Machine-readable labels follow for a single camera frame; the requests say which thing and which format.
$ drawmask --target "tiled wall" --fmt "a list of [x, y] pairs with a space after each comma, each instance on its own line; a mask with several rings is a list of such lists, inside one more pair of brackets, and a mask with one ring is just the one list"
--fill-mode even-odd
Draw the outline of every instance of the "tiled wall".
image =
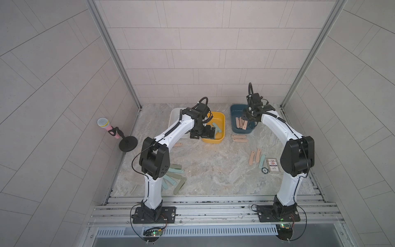
[[0, 1], [0, 246], [70, 247], [137, 107], [84, 0]]
[[281, 103], [334, 1], [95, 1], [142, 103]]
[[285, 111], [358, 245], [395, 246], [395, 1], [349, 0]]

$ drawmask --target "yellow bin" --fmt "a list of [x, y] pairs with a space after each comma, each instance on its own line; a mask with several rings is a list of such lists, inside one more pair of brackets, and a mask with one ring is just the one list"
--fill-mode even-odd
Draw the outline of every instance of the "yellow bin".
[[222, 142], [225, 137], [225, 115], [218, 111], [212, 111], [211, 113], [213, 114], [213, 118], [207, 124], [213, 127], [213, 123], [216, 123], [222, 132], [217, 132], [214, 139], [202, 138], [201, 140], [206, 143], [218, 144]]

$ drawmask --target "marble surface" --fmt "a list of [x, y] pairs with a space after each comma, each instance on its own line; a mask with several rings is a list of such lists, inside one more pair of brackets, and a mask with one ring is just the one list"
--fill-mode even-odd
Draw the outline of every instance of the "marble surface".
[[[136, 149], [128, 152], [123, 160], [117, 181], [111, 193], [112, 197], [144, 196], [144, 176], [135, 173], [131, 163], [141, 151], [146, 137], [155, 137], [167, 129], [170, 112], [176, 107], [192, 107], [194, 104], [145, 104], [136, 122], [133, 135], [138, 139]], [[258, 163], [248, 164], [251, 151], [258, 148], [268, 158], [277, 158], [280, 162], [282, 144], [276, 135], [265, 125], [259, 123], [251, 134], [248, 143], [233, 142], [234, 134], [230, 122], [231, 104], [208, 104], [211, 111], [225, 115], [225, 138], [220, 144], [204, 143], [196, 139], [180, 139], [180, 147], [170, 152], [170, 163], [182, 165], [185, 170], [186, 183], [178, 195], [275, 195], [281, 186], [281, 173], [263, 174]], [[134, 168], [141, 172], [138, 158]], [[166, 182], [167, 190], [162, 189], [163, 196], [173, 195], [175, 186]], [[313, 194], [309, 178], [302, 181], [299, 194]]]

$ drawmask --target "black cable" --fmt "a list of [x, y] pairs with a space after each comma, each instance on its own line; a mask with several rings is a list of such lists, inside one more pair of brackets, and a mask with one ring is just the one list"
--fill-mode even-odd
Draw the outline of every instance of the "black cable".
[[295, 240], [298, 240], [301, 236], [303, 236], [303, 234], [305, 233], [305, 231], [306, 231], [306, 227], [307, 227], [307, 214], [306, 214], [306, 212], [305, 212], [305, 210], [301, 207], [301, 206], [299, 206], [299, 205], [297, 205], [298, 207], [300, 207], [302, 210], [303, 210], [303, 212], [305, 213], [305, 216], [306, 216], [306, 224], [305, 224], [305, 228], [304, 228], [304, 230], [303, 230], [303, 232], [302, 232], [302, 234], [300, 234], [300, 236], [299, 237], [297, 237], [297, 238], [295, 238], [295, 239], [291, 239], [291, 240], [289, 240], [288, 239], [288, 241], [295, 241]]

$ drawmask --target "pink microphone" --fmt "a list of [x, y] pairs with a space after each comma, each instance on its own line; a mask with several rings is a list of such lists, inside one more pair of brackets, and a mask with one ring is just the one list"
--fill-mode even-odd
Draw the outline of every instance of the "pink microphone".
[[110, 133], [110, 135], [114, 136], [115, 138], [119, 139], [118, 133], [114, 130], [114, 128], [110, 125], [110, 121], [107, 118], [101, 117], [98, 119], [98, 125], [104, 128], [106, 131]]

